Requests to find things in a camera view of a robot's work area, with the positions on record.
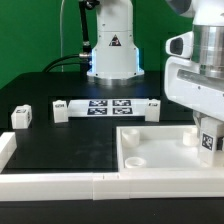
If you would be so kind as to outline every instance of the green backdrop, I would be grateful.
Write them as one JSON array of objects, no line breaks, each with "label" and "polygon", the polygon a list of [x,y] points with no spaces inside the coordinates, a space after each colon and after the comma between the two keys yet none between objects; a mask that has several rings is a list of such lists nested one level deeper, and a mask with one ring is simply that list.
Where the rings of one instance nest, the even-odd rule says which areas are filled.
[{"label": "green backdrop", "polygon": [[[60,57],[62,0],[0,0],[0,88],[21,73],[41,71]],[[192,20],[179,17],[165,0],[133,0],[135,44],[145,70],[163,70],[165,41],[191,30]],[[66,0],[65,55],[81,51],[78,0]],[[87,11],[90,40],[96,43],[95,11]]]}]

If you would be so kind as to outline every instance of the small white cube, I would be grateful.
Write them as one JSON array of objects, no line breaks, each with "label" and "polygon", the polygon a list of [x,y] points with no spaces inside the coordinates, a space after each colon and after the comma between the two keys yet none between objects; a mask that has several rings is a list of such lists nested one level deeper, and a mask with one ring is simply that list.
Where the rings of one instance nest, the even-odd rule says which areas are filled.
[{"label": "small white cube", "polygon": [[28,128],[32,120],[32,109],[29,105],[18,106],[11,115],[13,129]]},{"label": "small white cube", "polygon": [[53,111],[55,123],[68,122],[68,108],[66,101],[58,100],[53,102]]},{"label": "small white cube", "polygon": [[145,121],[159,122],[160,107],[160,100],[149,100],[145,108]]}]

